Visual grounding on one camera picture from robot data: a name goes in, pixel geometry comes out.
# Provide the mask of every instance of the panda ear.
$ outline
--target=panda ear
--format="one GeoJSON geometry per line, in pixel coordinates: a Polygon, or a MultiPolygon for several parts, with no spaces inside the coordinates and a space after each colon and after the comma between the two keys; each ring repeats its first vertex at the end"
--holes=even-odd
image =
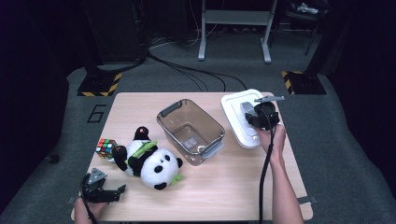
{"type": "Polygon", "coordinates": [[[155,185],[154,188],[157,189],[157,190],[165,189],[166,188],[166,183],[163,182],[163,183],[161,183],[159,185],[155,185]]]}
{"type": "Polygon", "coordinates": [[[181,158],[177,158],[177,166],[180,168],[183,165],[183,160],[181,158]]]}

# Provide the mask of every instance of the gray carpet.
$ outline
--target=gray carpet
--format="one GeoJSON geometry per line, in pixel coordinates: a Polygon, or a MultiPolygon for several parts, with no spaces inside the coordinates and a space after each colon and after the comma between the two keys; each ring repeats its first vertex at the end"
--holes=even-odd
{"type": "MultiPolygon", "coordinates": [[[[309,55],[304,56],[309,40],[306,34],[280,32],[270,48],[273,62],[265,64],[261,36],[247,33],[209,39],[204,62],[197,60],[199,43],[192,47],[168,44],[150,52],[172,63],[238,77],[250,89],[286,97],[278,103],[279,109],[307,193],[319,199],[312,205],[314,217],[307,223],[396,223],[396,202],[382,174],[349,132],[343,108],[330,81],[319,75],[326,95],[289,95],[286,90],[281,71],[304,71],[319,37],[309,55]]],[[[104,68],[122,66],[119,63],[104,68]]],[[[206,84],[208,91],[223,91],[221,82],[215,78],[194,75],[206,84]]],[[[123,73],[116,92],[109,97],[77,96],[84,77],[83,69],[68,76],[70,90],[63,134],[50,153],[58,154],[61,161],[58,164],[43,161],[36,168],[0,216],[0,223],[73,223],[70,218],[73,205],[66,201],[78,195],[79,181],[87,172],[117,93],[201,91],[188,77],[151,59],[123,73]],[[96,105],[105,105],[97,108],[104,116],[100,122],[87,123],[96,105]]],[[[226,91],[244,90],[234,79],[223,79],[226,91]]]]}

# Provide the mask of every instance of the metal stand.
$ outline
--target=metal stand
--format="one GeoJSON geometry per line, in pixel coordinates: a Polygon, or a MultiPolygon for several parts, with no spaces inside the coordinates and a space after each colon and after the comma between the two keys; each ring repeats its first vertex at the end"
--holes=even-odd
{"type": "Polygon", "coordinates": [[[265,35],[260,38],[262,44],[262,54],[265,63],[271,63],[270,51],[268,49],[268,36],[275,15],[277,0],[273,1],[270,11],[234,11],[234,10],[206,10],[206,0],[202,1],[202,32],[201,45],[198,53],[198,60],[205,59],[206,50],[206,24],[241,24],[241,25],[265,25],[265,35]]]}

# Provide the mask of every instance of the wooden table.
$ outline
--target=wooden table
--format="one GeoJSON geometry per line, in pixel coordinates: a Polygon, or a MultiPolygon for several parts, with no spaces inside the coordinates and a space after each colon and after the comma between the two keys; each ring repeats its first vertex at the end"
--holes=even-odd
{"type": "MultiPolygon", "coordinates": [[[[124,174],[116,164],[100,159],[92,146],[92,162],[107,174],[104,189],[126,184],[120,201],[111,203],[98,218],[103,221],[232,221],[259,219],[259,185],[265,152],[261,147],[249,149],[236,141],[221,107],[221,97],[231,92],[128,92],[119,93],[108,115],[101,138],[115,139],[127,145],[139,126],[149,129],[151,140],[180,157],[184,179],[164,190],[149,189],[139,177],[124,174]],[[168,142],[157,123],[158,113],[181,99],[193,100],[225,129],[224,147],[199,166],[190,165],[168,142]]],[[[286,139],[284,159],[290,182],[297,197],[306,196],[296,160],[286,139]]],[[[264,182],[263,218],[272,219],[271,167],[264,182]]],[[[304,219],[313,216],[310,204],[301,205],[304,219]]]]}

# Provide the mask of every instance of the rubik's cube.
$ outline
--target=rubik's cube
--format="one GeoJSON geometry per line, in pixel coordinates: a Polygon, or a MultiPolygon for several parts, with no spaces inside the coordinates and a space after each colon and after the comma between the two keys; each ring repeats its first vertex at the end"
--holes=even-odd
{"type": "Polygon", "coordinates": [[[115,140],[101,138],[96,147],[96,153],[102,159],[112,159],[111,150],[117,146],[115,140]]]}

